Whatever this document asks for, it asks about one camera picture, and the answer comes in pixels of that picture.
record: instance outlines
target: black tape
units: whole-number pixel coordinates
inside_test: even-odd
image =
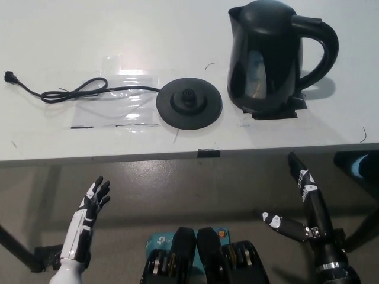
[[[197,150],[198,158],[219,158],[221,155],[220,150],[215,149],[199,149]]]
[[[71,129],[89,129],[93,128],[93,126],[71,126]]]

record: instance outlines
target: white table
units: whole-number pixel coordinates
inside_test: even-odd
[[[7,1],[0,11],[0,66],[31,89],[73,89],[100,74],[104,59],[123,69],[164,70],[211,82],[223,113],[195,131],[159,127],[70,129],[75,104],[46,105],[19,87],[0,83],[0,164],[112,162],[221,156],[262,149],[375,148],[379,143],[376,0],[286,0],[299,15],[323,18],[337,32],[336,64],[305,90],[307,110],[291,120],[256,121],[229,100],[226,78],[232,46],[232,0]],[[303,70],[323,54],[304,41]],[[160,80],[160,87],[165,83]]]

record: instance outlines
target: wire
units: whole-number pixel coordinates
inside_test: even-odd
[[[83,96],[91,96],[91,95],[97,95],[99,93],[107,93],[107,92],[115,92],[115,91],[125,91],[125,90],[147,90],[147,91],[153,91],[153,92],[160,92],[160,89],[148,87],[148,86],[123,86],[123,87],[115,87],[115,88],[108,88],[108,81],[106,78],[103,77],[95,77],[81,86],[77,87],[73,91],[65,92],[65,91],[48,91],[43,93],[36,93],[26,87],[23,83],[21,83],[17,77],[13,74],[11,71],[5,72],[4,80],[8,83],[12,83],[15,85],[18,85],[22,87],[24,90],[26,90],[28,93],[32,94],[33,96],[36,96],[40,98],[43,102],[47,104],[56,104],[58,102],[64,102],[69,99],[76,99]],[[96,81],[102,81],[104,82],[104,85],[98,89],[90,90],[90,91],[82,91],[82,89],[86,86],[88,86],[92,82]]]

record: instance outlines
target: kettle lid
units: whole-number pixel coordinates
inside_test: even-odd
[[[257,0],[247,4],[239,14],[239,22],[249,33],[280,36],[292,31],[292,7],[276,0]]]

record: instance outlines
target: kettle handle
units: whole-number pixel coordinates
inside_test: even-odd
[[[317,67],[300,78],[297,89],[303,90],[318,82],[333,67],[338,55],[338,37],[334,29],[322,19],[293,15],[292,27],[299,37],[317,40],[324,48],[324,56]]]

